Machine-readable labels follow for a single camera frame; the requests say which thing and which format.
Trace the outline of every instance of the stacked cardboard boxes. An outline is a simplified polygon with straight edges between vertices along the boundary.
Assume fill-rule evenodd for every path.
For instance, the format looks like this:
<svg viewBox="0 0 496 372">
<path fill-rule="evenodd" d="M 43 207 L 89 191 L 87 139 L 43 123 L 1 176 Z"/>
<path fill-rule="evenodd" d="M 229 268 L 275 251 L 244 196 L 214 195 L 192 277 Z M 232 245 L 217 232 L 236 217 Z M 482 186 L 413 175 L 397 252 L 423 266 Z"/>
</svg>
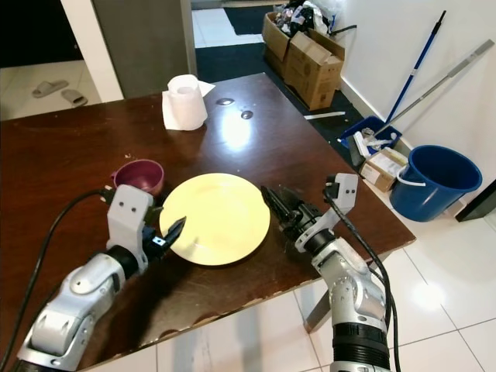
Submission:
<svg viewBox="0 0 496 372">
<path fill-rule="evenodd" d="M 310 37 L 297 33 L 290 39 L 276 27 L 276 14 L 267 13 L 263 21 L 268 64 L 296 90 L 310 111 L 328 108 L 339 88 L 344 48 L 313 29 Z"/>
</svg>

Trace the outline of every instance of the mop handle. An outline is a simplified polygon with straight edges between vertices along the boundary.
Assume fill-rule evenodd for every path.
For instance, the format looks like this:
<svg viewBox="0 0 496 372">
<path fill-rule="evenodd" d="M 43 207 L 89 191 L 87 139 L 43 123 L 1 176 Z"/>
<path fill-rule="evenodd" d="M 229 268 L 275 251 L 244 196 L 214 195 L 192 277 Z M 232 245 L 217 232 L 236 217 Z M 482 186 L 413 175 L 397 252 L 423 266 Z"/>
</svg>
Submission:
<svg viewBox="0 0 496 372">
<path fill-rule="evenodd" d="M 437 21 L 437 23 L 434 25 L 434 29 L 432 29 L 431 35 L 429 36 L 429 39 L 427 40 L 427 44 L 424 46 L 424 49 L 420 53 L 420 57 L 418 58 L 417 63 L 413 67 L 413 70 L 410 73 L 410 76 L 408 76 L 408 79 L 407 79 L 407 81 L 405 83 L 405 86 L 401 90 L 401 93 L 398 96 L 398 99 L 394 103 L 393 109 L 391 110 L 391 112 L 389 113 L 388 118 L 386 119 L 386 123 L 388 123 L 391 120 L 391 118 L 393 117 L 394 113 L 396 112 L 396 109 L 400 105 L 401 100 L 405 96 L 405 93 L 408 90 L 408 87 L 410 86 L 410 84 L 411 84 L 411 82 L 413 80 L 413 77 L 416 75 L 417 70 L 420 67 L 420 64 L 422 63 L 422 61 L 424 60 L 425 55 L 427 54 L 427 50 L 430 48 L 430 46 L 432 44 L 432 41 L 434 40 L 434 37 L 436 36 L 436 34 L 437 34 L 438 30 L 439 30 L 439 27 L 441 27 L 441 22 L 443 21 L 443 18 L 444 18 L 444 15 L 445 14 L 446 14 L 446 10 L 443 11 L 443 13 L 441 14 L 441 18 L 439 18 L 439 21 Z"/>
<path fill-rule="evenodd" d="M 409 107 L 405 108 L 402 112 L 397 114 L 394 119 L 392 119 L 389 123 L 387 123 L 385 126 L 380 128 L 376 133 L 374 133 L 372 136 L 376 136 L 379 133 L 382 133 L 386 128 L 389 128 L 396 120 L 400 119 L 404 114 L 406 114 L 410 109 L 413 109 L 413 106 L 417 105 L 422 99 L 430 95 L 432 92 L 434 92 L 437 88 L 439 88 L 441 85 L 444 84 L 445 81 L 447 81 L 450 78 L 454 78 L 456 74 L 458 74 L 460 71 L 462 71 L 466 66 L 468 66 L 473 60 L 475 60 L 477 57 L 479 57 L 481 54 L 483 54 L 486 50 L 491 48 L 494 45 L 494 41 L 491 39 L 488 39 L 486 42 L 484 42 L 482 45 L 480 45 L 469 57 L 465 58 L 462 60 L 459 64 L 457 64 L 445 77 L 443 77 L 440 81 L 438 81 L 432 88 L 430 88 L 426 93 L 421 95 L 419 98 L 417 98 Z"/>
</svg>

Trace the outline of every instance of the bucket handle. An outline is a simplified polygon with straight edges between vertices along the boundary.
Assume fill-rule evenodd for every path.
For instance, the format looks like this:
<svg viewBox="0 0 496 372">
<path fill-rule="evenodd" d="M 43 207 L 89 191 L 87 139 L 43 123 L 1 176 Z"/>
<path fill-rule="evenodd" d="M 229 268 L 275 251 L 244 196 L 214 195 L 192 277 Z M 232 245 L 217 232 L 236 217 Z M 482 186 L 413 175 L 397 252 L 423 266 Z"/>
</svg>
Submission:
<svg viewBox="0 0 496 372">
<path fill-rule="evenodd" d="M 406 169 L 406 165 L 396 173 L 396 178 L 398 179 L 398 181 L 400 181 L 402 184 L 409 184 L 410 186 L 423 186 L 423 187 L 425 186 L 425 182 L 411 182 L 401 178 L 401 173 L 403 173 L 405 169 Z"/>
</svg>

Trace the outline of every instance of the white tile floor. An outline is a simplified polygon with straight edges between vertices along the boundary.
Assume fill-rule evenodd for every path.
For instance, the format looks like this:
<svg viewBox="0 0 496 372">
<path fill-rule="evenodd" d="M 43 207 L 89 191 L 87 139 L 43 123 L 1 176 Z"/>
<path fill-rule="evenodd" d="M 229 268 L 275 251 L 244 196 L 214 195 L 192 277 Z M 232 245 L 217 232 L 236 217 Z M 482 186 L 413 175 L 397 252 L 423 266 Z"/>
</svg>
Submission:
<svg viewBox="0 0 496 372">
<path fill-rule="evenodd" d="M 262 41 L 260 35 L 237 36 L 222 9 L 194 11 L 193 20 L 196 47 Z M 6 105 L 10 115 L 37 113 L 40 105 L 29 99 L 29 93 L 39 79 L 51 78 L 66 78 L 91 102 L 97 101 L 98 94 L 83 64 L 58 67 L 42 66 L 39 71 L 32 67 L 2 69 L 2 108 Z M 59 106 L 55 101 L 50 104 L 52 108 L 67 107 L 56 108 Z M 387 195 L 370 184 L 369 187 L 392 209 Z M 400 215 L 398 218 L 418 238 L 384 262 L 398 306 L 402 370 L 496 371 L 493 337 L 496 333 L 496 229 L 489 225 L 492 220 L 458 223 L 442 215 L 433 222 L 418 223 Z M 330 323 L 310 336 L 303 329 L 304 317 L 324 291 L 325 285 L 318 281 L 92 371 L 329 370 L 332 362 Z"/>
<path fill-rule="evenodd" d="M 197 48 L 262 43 L 262 35 L 236 35 L 224 9 L 193 11 L 193 31 Z"/>
<path fill-rule="evenodd" d="M 71 104 L 56 91 L 43 98 L 34 98 L 31 92 L 42 81 L 64 79 L 65 89 L 78 90 L 88 99 L 87 105 L 100 103 L 91 75 L 83 60 L 54 64 L 9 67 L 0 70 L 0 115 L 2 120 L 70 109 Z"/>
</svg>

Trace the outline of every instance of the cardboard box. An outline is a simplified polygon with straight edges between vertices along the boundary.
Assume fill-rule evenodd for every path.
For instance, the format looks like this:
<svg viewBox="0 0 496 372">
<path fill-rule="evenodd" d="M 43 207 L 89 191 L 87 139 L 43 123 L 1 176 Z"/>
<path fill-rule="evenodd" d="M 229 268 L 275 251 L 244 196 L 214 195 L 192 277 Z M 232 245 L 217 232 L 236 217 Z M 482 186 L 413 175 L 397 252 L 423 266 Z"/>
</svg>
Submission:
<svg viewBox="0 0 496 372">
<path fill-rule="evenodd" d="M 274 23 L 276 15 L 276 12 L 267 13 L 263 18 L 262 37 L 266 46 L 265 59 L 279 76 L 284 79 L 287 62 L 286 54 L 290 39 Z"/>
<path fill-rule="evenodd" d="M 389 191 L 396 181 L 396 174 L 408 163 L 408 159 L 388 147 L 369 157 L 360 174 L 382 192 Z"/>
<path fill-rule="evenodd" d="M 287 52 L 284 83 L 292 86 L 310 111 L 328 108 L 339 87 L 344 49 L 331 39 L 310 30 L 298 32 Z"/>
</svg>

